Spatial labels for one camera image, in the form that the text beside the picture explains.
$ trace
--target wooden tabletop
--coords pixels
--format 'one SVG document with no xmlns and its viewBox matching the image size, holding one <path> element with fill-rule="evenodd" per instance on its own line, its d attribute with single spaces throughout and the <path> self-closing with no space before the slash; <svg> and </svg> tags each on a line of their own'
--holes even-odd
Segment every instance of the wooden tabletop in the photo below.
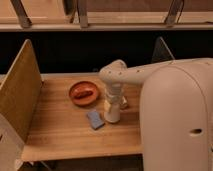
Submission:
<svg viewBox="0 0 213 171">
<path fill-rule="evenodd" d="M 92 81 L 101 95 L 95 104 L 78 107 L 69 99 L 70 87 Z M 98 156 L 141 154 L 139 95 L 141 87 L 124 86 L 129 108 L 121 120 L 93 130 L 86 113 L 97 109 L 103 118 L 104 84 L 97 76 L 67 76 L 45 79 L 34 112 L 23 161 L 59 160 Z"/>
</svg>

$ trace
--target wooden panel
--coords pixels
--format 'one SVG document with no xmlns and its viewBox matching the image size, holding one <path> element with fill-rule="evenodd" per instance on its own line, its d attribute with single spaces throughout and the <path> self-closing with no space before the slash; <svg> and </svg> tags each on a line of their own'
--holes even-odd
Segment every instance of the wooden panel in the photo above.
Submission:
<svg viewBox="0 0 213 171">
<path fill-rule="evenodd" d="M 32 44 L 26 40 L 0 86 L 0 125 L 13 137 L 26 140 L 40 93 L 41 76 Z"/>
<path fill-rule="evenodd" d="M 69 23 L 71 16 L 66 16 L 62 0 L 22 0 L 32 23 Z"/>
<path fill-rule="evenodd" d="M 0 23 L 18 23 L 10 0 L 0 0 Z"/>
<path fill-rule="evenodd" d="M 91 12 L 168 12 L 172 0 L 88 0 Z M 213 11 L 212 0 L 187 0 L 184 11 Z"/>
<path fill-rule="evenodd" d="M 80 108 L 69 99 L 69 88 L 88 80 L 97 84 L 101 96 L 97 103 Z M 50 78 L 44 80 L 29 136 L 22 153 L 23 161 L 85 158 L 141 154 L 139 129 L 139 86 L 125 86 L 129 108 L 121 111 L 117 124 L 94 131 L 86 113 L 97 109 L 103 118 L 104 87 L 97 76 Z"/>
</svg>

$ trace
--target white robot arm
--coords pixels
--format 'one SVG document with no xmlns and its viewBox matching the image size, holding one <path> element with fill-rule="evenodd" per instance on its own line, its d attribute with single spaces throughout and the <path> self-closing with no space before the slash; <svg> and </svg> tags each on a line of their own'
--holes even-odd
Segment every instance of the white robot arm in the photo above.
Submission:
<svg viewBox="0 0 213 171">
<path fill-rule="evenodd" d="M 104 117 L 120 119 L 122 84 L 143 84 L 140 126 L 145 171 L 211 171 L 213 59 L 173 60 L 127 68 L 104 67 Z"/>
</svg>

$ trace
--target orange bowl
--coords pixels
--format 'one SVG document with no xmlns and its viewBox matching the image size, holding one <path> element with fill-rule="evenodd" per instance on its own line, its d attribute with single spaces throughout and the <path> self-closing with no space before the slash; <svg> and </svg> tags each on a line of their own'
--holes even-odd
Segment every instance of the orange bowl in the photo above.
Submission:
<svg viewBox="0 0 213 171">
<path fill-rule="evenodd" d="M 80 81 L 70 88 L 69 96 L 75 105 L 86 106 L 97 100 L 99 89 L 90 81 Z"/>
</svg>

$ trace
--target sponge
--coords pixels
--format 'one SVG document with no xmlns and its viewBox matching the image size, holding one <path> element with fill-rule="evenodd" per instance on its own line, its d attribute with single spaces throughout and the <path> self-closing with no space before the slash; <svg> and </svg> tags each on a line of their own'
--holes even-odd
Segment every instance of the sponge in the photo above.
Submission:
<svg viewBox="0 0 213 171">
<path fill-rule="evenodd" d="M 100 114 L 94 109 L 87 113 L 87 117 L 89 118 L 90 125 L 94 130 L 104 126 L 104 122 L 100 117 Z"/>
</svg>

